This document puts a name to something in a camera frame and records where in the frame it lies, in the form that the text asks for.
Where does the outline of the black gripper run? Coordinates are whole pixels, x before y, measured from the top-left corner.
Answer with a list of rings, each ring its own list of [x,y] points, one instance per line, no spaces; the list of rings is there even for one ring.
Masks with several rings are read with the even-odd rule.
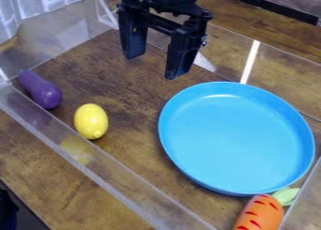
[[[127,59],[146,52],[148,28],[170,35],[166,78],[186,74],[199,49],[207,44],[211,13],[197,0],[122,0],[118,5],[122,51]]]

